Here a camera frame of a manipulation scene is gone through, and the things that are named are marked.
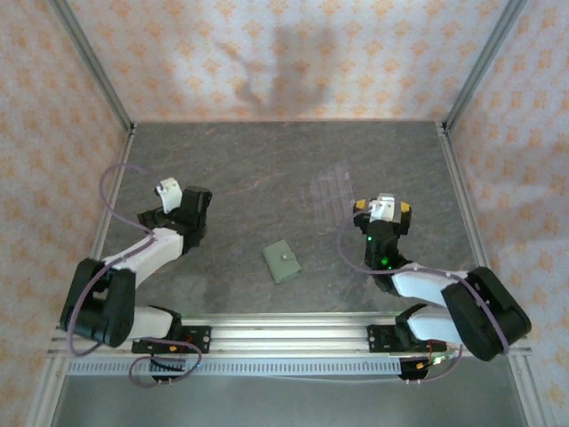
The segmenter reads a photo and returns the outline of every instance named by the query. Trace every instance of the purple cable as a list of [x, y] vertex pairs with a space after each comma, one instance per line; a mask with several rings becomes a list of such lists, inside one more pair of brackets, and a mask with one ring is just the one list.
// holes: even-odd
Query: purple cable
[[142, 245], [136, 249], [133, 249], [128, 254], [125, 254], [123, 257], [117, 258], [117, 259], [113, 260], [112, 262], [108, 263], [107, 265], [105, 265], [102, 269], [100, 269], [97, 272], [97, 274], [95, 274], [92, 277], [92, 279], [89, 281], [89, 283], [87, 283], [87, 285], [85, 286], [83, 292], [79, 295], [79, 298], [77, 298], [75, 307], [73, 308], [73, 311], [71, 312], [71, 318], [69, 319], [68, 335], [67, 335], [69, 352], [71, 352], [71, 354], [73, 354], [76, 357], [87, 356], [88, 354], [91, 354], [92, 352], [94, 352], [95, 350], [97, 350], [100, 347], [100, 343], [95, 344], [90, 349], [85, 350], [85, 351], [77, 351], [73, 347], [73, 333], [75, 332], [75, 327], [76, 327], [77, 318], [79, 316], [79, 311], [81, 310], [81, 307], [84, 304], [85, 298], [91, 292], [92, 287], [95, 286], [97, 281], [99, 281], [99, 279], [102, 278], [103, 275], [106, 274], [107, 271], [109, 271], [115, 264], [118, 264], [118, 263], [126, 260], [127, 258], [130, 258], [131, 256], [139, 254], [140, 252], [144, 251], [146, 248], [150, 247], [150, 245], [152, 245], [155, 242], [154, 235], [152, 234], [151, 229], [149, 229], [148, 227], [144, 227], [144, 226], [138, 224], [137, 222], [134, 222], [134, 221], [131, 221], [127, 218], [124, 218], [121, 214], [115, 212], [113, 210], [113, 208], [111, 207], [110, 203], [105, 198], [105, 192], [103, 190], [103, 184], [104, 184], [105, 178], [107, 178], [107, 175], [109, 173], [111, 173], [112, 171], [114, 171], [115, 169], [118, 169], [120, 167], [128, 168], [128, 169], [134, 169], [140, 173], [143, 173], [146, 175], [151, 175], [155, 179], [155, 181], [158, 182], [158, 186], [160, 188], [162, 188], [162, 184], [160, 183], [160, 181], [158, 179], [156, 179], [156, 176], [154, 176], [153, 173], [147, 171], [142, 166], [134, 165], [134, 164], [130, 164], [130, 163], [119, 163], [119, 164], [112, 165], [112, 166], [108, 167], [105, 170], [105, 172], [103, 172], [103, 174], [100, 176], [100, 179], [99, 179], [99, 196], [103, 202], [103, 205], [107, 208], [107, 210], [113, 216], [115, 216], [118, 220], [120, 220], [122, 222], [126, 222], [127, 224], [131, 224], [132, 226], [134, 226], [138, 229], [141, 229], [141, 230], [145, 231], [146, 233], [148, 233], [150, 235], [150, 240], [148, 242], [146, 242], [144, 245]]
[[490, 323], [492, 324], [494, 330], [496, 331], [496, 334], [498, 335], [498, 338], [500, 339], [501, 346], [503, 348], [502, 353], [503, 354], [508, 353], [508, 351], [509, 351], [508, 340], [506, 339], [506, 335], [504, 335], [504, 332], [501, 330], [500, 325], [498, 324], [498, 321], [496, 320], [496, 317], [492, 314], [492, 312], [490, 311], [490, 309], [488, 308], [488, 306], [486, 305], [484, 300], [477, 293], [477, 291], [474, 289], [474, 287], [472, 287], [472, 285], [469, 282], [467, 282], [464, 278], [461, 278], [460, 276], [457, 276], [456, 274], [447, 273], [446, 271], [430, 269], [430, 268], [420, 268], [417, 270], [416, 269], [406, 269], [406, 268], [402, 268], [402, 269], [398, 269], [398, 270], [369, 270], [369, 269], [364, 269], [364, 268], [360, 267], [359, 265], [355, 264], [354, 262], [352, 262], [343, 253], [343, 251], [341, 249], [341, 238], [342, 238], [342, 235], [344, 234], [346, 228], [348, 227], [348, 225], [350, 223], [352, 223], [354, 218], [356, 218], [358, 215], [361, 215], [363, 213], [364, 213], [364, 211], [359, 211], [359, 212], [355, 213], [354, 215], [352, 215], [350, 218], [348, 218], [348, 220], [345, 221], [344, 224], [342, 225], [342, 227], [340, 228], [340, 232], [338, 233], [338, 236], [336, 238], [336, 249], [338, 250], [338, 254], [347, 263], [347, 265], [352, 267], [354, 270], [360, 271], [360, 272], [365, 273], [365, 274], [388, 275], [388, 274], [406, 273], [409, 271], [411, 271], [411, 272], [415, 271], [415, 272], [420, 272], [420, 273], [431, 274], [433, 276], [440, 276], [442, 278], [452, 278], [452, 279], [456, 280], [457, 282], [461, 283], [462, 285], [464, 285], [467, 288], [467, 290], [470, 292], [472, 297], [477, 302], [478, 306], [482, 309], [482, 311], [485, 313], [485, 315], [490, 320]]
[[[91, 289], [93, 286], [95, 286], [95, 284], [99, 281], [100, 278], [103, 277], [104, 274], [106, 274], [114, 265], [123, 262], [125, 260], [127, 260], [128, 258], [141, 253], [142, 251], [144, 251], [145, 249], [147, 249], [148, 247], [150, 247], [155, 241], [155, 237], [154, 234], [152, 232], [151, 229], [149, 229], [148, 227], [144, 227], [140, 224], [138, 224], [137, 222], [131, 221], [128, 218], [123, 217], [121, 214], [115, 212], [113, 210], [113, 208], [111, 207], [110, 203], [107, 201], [107, 199], [105, 198], [105, 192], [103, 190], [103, 183], [105, 181], [105, 178], [107, 177], [107, 175], [109, 173], [111, 173], [112, 171], [114, 171], [117, 168], [127, 168], [127, 169], [134, 169], [136, 171], [138, 171], [139, 173], [144, 173], [146, 175], [151, 175], [155, 181], [157, 182], [157, 187], [159, 187], [160, 189], [163, 189], [164, 187], [162, 186], [162, 183], [156, 178], [156, 176], [147, 171], [146, 169], [144, 169], [142, 166], [140, 165], [134, 165], [134, 164], [130, 164], [130, 163], [120, 163], [120, 164], [116, 164], [116, 165], [112, 165], [111, 167], [107, 168], [105, 170], [105, 172], [103, 172], [102, 176], [99, 179], [99, 196], [100, 199], [103, 202], [103, 205], [107, 208], [107, 210], [114, 216], [116, 217], [119, 221], [125, 222], [127, 224], [132, 225], [133, 227], [136, 227], [137, 229], [141, 229], [143, 231], [145, 231], [146, 233], [148, 233], [148, 236], [150, 237], [150, 239], [148, 240], [148, 242], [144, 243], [142, 246], [137, 247], [136, 249], [133, 249], [131, 252], [123, 255], [120, 258], [116, 258], [115, 260], [109, 262], [107, 265], [105, 265], [102, 269], [100, 269], [97, 274], [95, 274], [95, 276], [93, 276], [93, 278], [89, 281], [89, 283], [87, 283], [87, 285], [85, 286], [83, 292], [79, 295], [79, 298], [77, 298], [76, 301], [76, 305], [73, 308], [73, 311], [71, 312], [71, 318], [69, 319], [69, 324], [68, 324], [68, 334], [67, 334], [67, 342], [68, 342], [68, 348], [69, 351], [71, 352], [71, 354], [73, 354], [76, 357], [82, 357], [82, 356], [87, 356], [88, 354], [92, 353], [93, 351], [97, 350], [100, 347], [100, 342], [98, 342], [97, 344], [93, 345], [90, 349], [85, 350], [85, 351], [77, 351], [74, 347], [73, 347], [73, 333], [75, 331], [76, 328], [76, 322], [77, 322], [77, 318], [79, 316], [79, 311], [81, 310], [81, 307], [84, 304], [85, 298], [87, 297], [87, 295], [91, 292]], [[195, 371], [197, 369], [197, 367], [199, 367], [200, 362], [202, 361], [202, 352], [199, 350], [199, 348], [197, 348], [194, 344], [189, 343], [189, 342], [182, 342], [182, 341], [169, 341], [169, 340], [160, 340], [160, 339], [156, 339], [156, 338], [144, 338], [146, 341], [151, 341], [151, 342], [157, 342], [157, 343], [162, 343], [162, 344], [172, 344], [172, 345], [178, 345], [178, 346], [185, 346], [191, 350], [194, 350], [197, 353], [197, 362], [195, 363], [194, 366], [192, 366], [187, 372], [185, 372], [183, 375], [180, 375], [179, 377], [177, 377], [174, 380], [170, 380], [169, 383], [175, 383], [178, 382], [186, 377], [188, 377], [188, 375], [190, 375], [193, 371]], [[132, 375], [132, 371], [134, 369], [134, 366], [141, 360], [161, 360], [161, 361], [170, 361], [172, 360], [172, 358], [163, 358], [163, 357], [156, 357], [156, 356], [144, 356], [138, 359], [135, 359], [133, 361], [133, 363], [131, 364], [131, 367], [129, 368], [129, 379], [131, 380], [131, 382], [135, 385], [138, 385], [139, 387], [145, 388], [145, 389], [149, 389], [152, 387], [156, 387], [157, 385], [160, 385], [161, 383], [142, 383], [138, 380], [134, 379], [134, 376]]]
[[[187, 378], [192, 372], [194, 372], [199, 367], [199, 364], [202, 361], [202, 351], [200, 351], [198, 347], [196, 347], [194, 344], [192, 344], [190, 342], [160, 340], [157, 338], [141, 338], [141, 339], [145, 340], [145, 341], [156, 342], [158, 344], [170, 344], [170, 345], [183, 346], [183, 347], [186, 347], [186, 348], [193, 350], [197, 353], [197, 361], [194, 364], [194, 366], [192, 366], [190, 369], [188, 369], [188, 371], [186, 371], [184, 374], [182, 374], [182, 375], [180, 375], [174, 379], [168, 380], [169, 384], [176, 383], [178, 381], [181, 381], [181, 380]], [[129, 369], [128, 369], [128, 378], [129, 378], [129, 380], [131, 380], [131, 383], [133, 383], [134, 385], [141, 387], [143, 389], [152, 389], [154, 387], [158, 387], [159, 385], [162, 385], [162, 382], [158, 381], [157, 383], [143, 383], [142, 381], [137, 380], [132, 373], [132, 371], [134, 370], [134, 366], [142, 360], [154, 360], [154, 361], [161, 361], [161, 362], [169, 362], [169, 361], [177, 360], [177, 359], [165, 358], [165, 357], [160, 357], [160, 356], [142, 356], [141, 358], [138, 358], [131, 363], [131, 367], [129, 367]]]
[[422, 383], [432, 383], [433, 381], [440, 380], [441, 378], [445, 378], [452, 371], [454, 371], [454, 369], [456, 369], [456, 367], [459, 365], [459, 362], [461, 361], [461, 358], [462, 358], [462, 351], [463, 350], [464, 350], [464, 347], [461, 345], [461, 347], [459, 347], [459, 354], [456, 355], [456, 358], [453, 359], [453, 361], [451, 362], [449, 367], [444, 372], [440, 373], [439, 375], [432, 376], [430, 378], [425, 378], [424, 380], [410, 381], [409, 383], [419, 385]]
[[143, 225], [138, 224], [137, 222], [134, 222], [132, 220], [129, 220], [128, 218], [123, 217], [120, 213], [115, 212], [115, 210], [111, 207], [110, 203], [105, 198], [105, 192], [103, 190], [103, 184], [105, 182], [105, 178], [107, 178], [107, 175], [109, 173], [111, 173], [115, 169], [119, 169], [121, 167], [123, 167], [124, 169], [134, 169], [135, 171], [137, 171], [139, 173], [142, 173], [145, 175], [150, 175], [150, 177], [152, 177], [152, 179], [156, 182], [156, 186], [159, 187], [160, 189], [164, 189], [164, 187], [162, 186], [162, 183], [157, 179], [157, 177], [152, 172], [144, 169], [142, 166], [135, 165], [133, 163], [117, 163], [116, 165], [109, 166], [105, 170], [105, 172], [103, 172], [103, 175], [100, 176], [100, 179], [99, 179], [99, 196], [100, 196], [100, 199], [103, 201], [103, 204], [105, 205], [107, 210], [110, 212], [110, 214], [113, 215], [118, 220], [120, 220], [126, 224], [130, 224], [133, 227], [136, 227], [137, 229], [143, 230], [143, 231], [147, 232], [148, 234], [152, 233], [152, 230], [149, 229], [148, 227], [144, 227]]
[[149, 235], [149, 236], [150, 236], [150, 239], [144, 245], [137, 247], [136, 249], [133, 249], [131, 252], [129, 252], [128, 254], [125, 254], [124, 256], [122, 256], [120, 258], [116, 258], [115, 260], [113, 260], [113, 261], [109, 262], [107, 265], [105, 265], [102, 269], [100, 269], [97, 272], [97, 274], [95, 274], [92, 277], [92, 279], [89, 281], [89, 283], [87, 283], [87, 286], [84, 288], [83, 292], [79, 295], [79, 298], [77, 298], [77, 302], [75, 304], [75, 307], [73, 307], [73, 311], [71, 312], [71, 318], [69, 319], [68, 336], [67, 336], [69, 351], [74, 356], [76, 356], [76, 357], [87, 356], [88, 354], [91, 354], [92, 352], [94, 352], [95, 350], [97, 350], [100, 347], [100, 342], [93, 345], [90, 349], [85, 350], [85, 351], [77, 351], [77, 350], [75, 350], [75, 347], [73, 347], [73, 333], [75, 332], [75, 326], [77, 323], [77, 318], [79, 317], [79, 311], [81, 311], [81, 307], [83, 306], [83, 303], [85, 302], [85, 298], [87, 298], [87, 295], [91, 292], [91, 289], [93, 286], [95, 286], [95, 283], [97, 283], [99, 281], [99, 279], [102, 278], [103, 275], [105, 273], [107, 273], [107, 271], [109, 271], [115, 264], [123, 262], [127, 258], [130, 258], [131, 256], [134, 256], [136, 254], [139, 254], [140, 252], [144, 251], [146, 248], [150, 247], [150, 245], [152, 245], [155, 242], [155, 239], [154, 239], [154, 236], [152, 236], [152, 235]]

